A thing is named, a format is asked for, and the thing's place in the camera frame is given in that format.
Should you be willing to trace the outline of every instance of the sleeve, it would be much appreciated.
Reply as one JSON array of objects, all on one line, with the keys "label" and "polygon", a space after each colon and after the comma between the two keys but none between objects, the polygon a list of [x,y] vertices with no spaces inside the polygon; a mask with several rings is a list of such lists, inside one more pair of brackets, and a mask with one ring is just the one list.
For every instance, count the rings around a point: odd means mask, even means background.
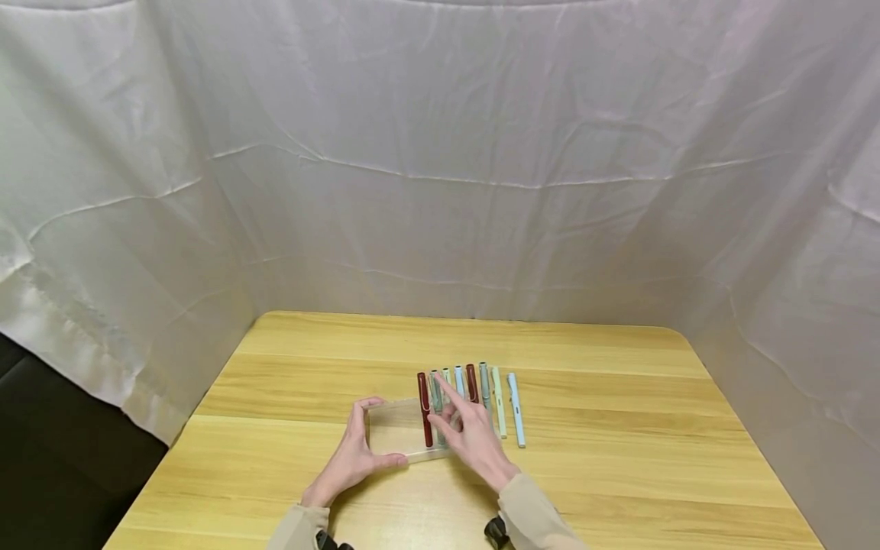
[{"label": "sleeve", "polygon": [[520,473],[498,495],[516,550],[587,550],[532,478]]},{"label": "sleeve", "polygon": [[329,508],[292,506],[272,534],[266,550],[317,550],[315,536],[326,530]]}]

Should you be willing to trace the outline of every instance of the black chair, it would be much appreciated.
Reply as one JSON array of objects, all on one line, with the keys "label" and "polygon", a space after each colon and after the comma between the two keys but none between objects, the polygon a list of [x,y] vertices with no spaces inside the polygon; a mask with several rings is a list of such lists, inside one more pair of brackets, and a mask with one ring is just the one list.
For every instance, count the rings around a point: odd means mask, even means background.
[{"label": "black chair", "polygon": [[0,334],[0,548],[103,547],[168,450]]}]

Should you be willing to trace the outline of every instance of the wood grain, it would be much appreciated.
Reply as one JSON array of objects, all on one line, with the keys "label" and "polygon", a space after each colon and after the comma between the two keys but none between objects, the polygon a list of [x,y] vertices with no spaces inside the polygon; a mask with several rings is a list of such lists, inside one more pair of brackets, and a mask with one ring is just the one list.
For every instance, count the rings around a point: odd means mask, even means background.
[{"label": "wood grain", "polygon": [[[414,397],[417,371],[478,361],[517,373],[528,447],[505,450],[592,548],[821,548],[671,330],[300,312],[254,324],[106,548],[262,549],[353,400]],[[332,522],[361,550],[484,548],[496,512],[442,459],[364,482]]]}]

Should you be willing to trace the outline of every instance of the white backdrop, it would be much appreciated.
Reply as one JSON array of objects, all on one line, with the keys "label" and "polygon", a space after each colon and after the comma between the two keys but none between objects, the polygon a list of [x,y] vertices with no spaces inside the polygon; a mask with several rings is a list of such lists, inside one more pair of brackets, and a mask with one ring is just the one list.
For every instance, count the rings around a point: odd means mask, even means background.
[{"label": "white backdrop", "polygon": [[478,4],[5,0],[0,330],[171,442],[268,310],[670,326],[880,547],[876,0]]}]

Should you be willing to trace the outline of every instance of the acrylic box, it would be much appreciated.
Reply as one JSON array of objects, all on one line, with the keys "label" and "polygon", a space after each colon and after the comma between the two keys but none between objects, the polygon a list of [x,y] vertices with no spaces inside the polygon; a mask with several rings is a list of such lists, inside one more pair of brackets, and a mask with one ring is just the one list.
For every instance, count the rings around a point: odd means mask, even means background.
[{"label": "acrylic box", "polygon": [[401,453],[410,464],[443,458],[449,448],[440,445],[431,428],[434,445],[425,445],[422,405],[418,399],[392,401],[366,408],[367,444],[375,454]]}]

